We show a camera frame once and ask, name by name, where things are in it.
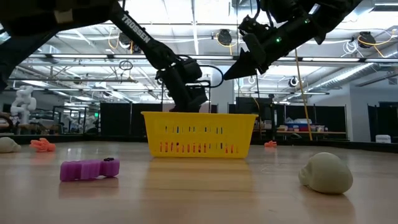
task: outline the orange toy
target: orange toy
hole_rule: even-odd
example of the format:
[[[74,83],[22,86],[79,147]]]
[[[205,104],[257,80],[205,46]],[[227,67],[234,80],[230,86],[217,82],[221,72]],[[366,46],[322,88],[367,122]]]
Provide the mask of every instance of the orange toy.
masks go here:
[[[51,144],[45,138],[38,140],[31,140],[30,147],[36,149],[36,152],[53,152],[55,151],[55,144]]]
[[[265,147],[276,147],[277,144],[274,141],[269,141],[264,144]]]

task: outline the purple block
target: purple block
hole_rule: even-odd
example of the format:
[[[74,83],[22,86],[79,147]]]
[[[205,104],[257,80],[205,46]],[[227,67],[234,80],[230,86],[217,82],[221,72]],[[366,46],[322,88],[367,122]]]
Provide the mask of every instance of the purple block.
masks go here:
[[[119,174],[119,159],[107,158],[103,161],[91,159],[84,161],[63,162],[61,164],[61,181],[88,180],[98,176],[114,177]]]

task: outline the plastic basket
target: plastic basket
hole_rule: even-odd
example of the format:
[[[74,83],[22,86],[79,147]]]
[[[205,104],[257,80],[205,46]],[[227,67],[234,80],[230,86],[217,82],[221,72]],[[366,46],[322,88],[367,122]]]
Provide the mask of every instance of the plastic basket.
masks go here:
[[[154,157],[245,158],[254,114],[142,112]]]

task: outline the ceiling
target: ceiling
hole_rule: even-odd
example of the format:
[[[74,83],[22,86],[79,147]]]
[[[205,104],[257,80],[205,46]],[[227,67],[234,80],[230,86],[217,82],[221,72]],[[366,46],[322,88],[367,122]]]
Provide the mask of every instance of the ceiling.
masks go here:
[[[374,3],[375,1],[365,0],[364,2]],[[241,37],[237,41],[237,25],[247,14],[252,16],[256,12],[256,1],[252,0],[252,10],[248,7],[249,3],[249,1],[237,0],[127,0],[126,10],[141,26],[146,28],[150,35],[165,43],[176,54],[238,55],[240,48],[246,50],[246,46]],[[398,42],[398,39],[391,38],[392,30],[398,26],[398,12],[378,10],[369,12],[370,9],[370,7],[365,6],[361,10],[362,14],[350,14],[335,30],[327,35],[322,45],[317,45],[314,40],[303,44],[297,49],[298,56],[377,57],[377,52],[374,48],[358,48],[358,51],[353,54],[345,53],[347,41],[352,37],[357,37],[359,32],[364,30],[370,31],[378,43],[390,40],[388,43],[379,46],[381,51]],[[257,20],[261,23],[267,23],[266,13],[262,12]],[[229,29],[231,31],[231,36],[234,39],[232,47],[222,46],[216,39],[212,38],[220,29]],[[118,42],[118,34],[118,28],[108,21],[95,26],[62,31],[49,40],[47,45],[55,47],[60,54],[130,54],[129,49],[124,49],[120,45],[115,48]],[[294,52],[289,53],[289,56],[294,56]],[[109,62],[109,66],[97,67],[74,66],[65,68],[63,66],[54,66],[52,73],[50,67],[29,66],[26,63],[23,66],[30,67],[31,70],[38,71],[44,76],[51,74],[54,76],[57,73],[56,78],[82,77],[114,80],[123,75],[124,79],[131,77],[138,81],[136,84],[105,82],[110,88],[137,90],[156,90],[160,88],[160,85],[154,80],[156,73],[154,68],[135,66],[131,71],[124,72],[118,69],[118,66],[115,66],[118,62],[118,60],[115,60],[114,63]],[[311,85],[339,69],[341,67],[322,66],[322,64],[318,63],[311,66],[300,66],[300,73],[304,79],[304,85]],[[203,68],[203,74],[204,79],[210,79],[212,75],[218,75],[215,70],[208,68]],[[296,76],[296,66],[273,65],[265,74],[260,76],[259,88],[264,91],[292,91],[288,86],[287,80]],[[252,90],[255,87],[253,81],[254,79],[251,77],[243,78],[236,82],[235,90],[238,90],[238,84],[240,90]],[[66,88],[92,88],[95,82],[82,83],[81,85],[76,85],[72,82],[52,83],[54,86],[59,86],[59,84]],[[147,93],[125,93],[125,95],[134,101],[158,101],[161,98],[158,93],[155,96]]]

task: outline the skull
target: skull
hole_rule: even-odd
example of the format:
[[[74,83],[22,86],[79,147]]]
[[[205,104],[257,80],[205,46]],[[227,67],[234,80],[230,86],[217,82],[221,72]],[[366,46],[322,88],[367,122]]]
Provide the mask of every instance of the skull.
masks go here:
[[[21,146],[9,137],[0,138],[0,153],[19,152]]]
[[[342,194],[353,184],[348,166],[337,156],[322,152],[310,158],[298,174],[300,183],[324,194]]]

